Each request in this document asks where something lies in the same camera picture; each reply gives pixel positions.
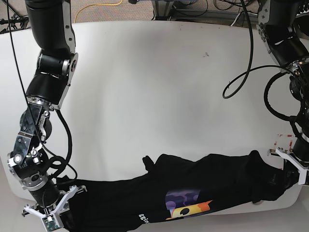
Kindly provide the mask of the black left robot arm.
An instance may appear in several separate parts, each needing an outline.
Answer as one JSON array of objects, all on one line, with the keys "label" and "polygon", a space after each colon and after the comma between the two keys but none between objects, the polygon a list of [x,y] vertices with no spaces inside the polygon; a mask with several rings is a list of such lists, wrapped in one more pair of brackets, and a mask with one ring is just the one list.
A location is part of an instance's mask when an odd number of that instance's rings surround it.
[{"label": "black left robot arm", "polygon": [[[257,29],[261,39],[280,69],[265,87],[264,103],[270,113],[290,124],[296,137],[289,151],[280,148],[275,151],[284,159],[282,179],[285,189],[294,184],[309,183],[309,51],[297,33],[309,34],[309,17],[297,17],[307,9],[308,4],[307,0],[261,0],[257,12]],[[289,90],[300,102],[295,116],[276,111],[268,100],[271,86],[286,74],[290,75]]]}]

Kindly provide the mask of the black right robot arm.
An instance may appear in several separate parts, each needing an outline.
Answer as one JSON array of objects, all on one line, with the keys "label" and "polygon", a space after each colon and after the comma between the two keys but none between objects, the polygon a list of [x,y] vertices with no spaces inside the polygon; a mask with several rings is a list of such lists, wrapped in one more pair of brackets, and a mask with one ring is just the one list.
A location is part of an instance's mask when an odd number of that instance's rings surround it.
[{"label": "black right robot arm", "polygon": [[[27,109],[20,118],[20,131],[13,151],[8,154],[7,165],[36,202],[33,206],[26,205],[22,214],[37,216],[48,232],[63,228],[72,231],[75,220],[69,201],[86,187],[78,187],[69,179],[57,181],[69,167],[72,156],[72,136],[60,111],[78,61],[70,1],[28,0],[26,9],[41,51],[34,77],[29,87],[23,89]],[[45,147],[52,132],[49,119],[52,111],[67,132],[66,157]]]}]

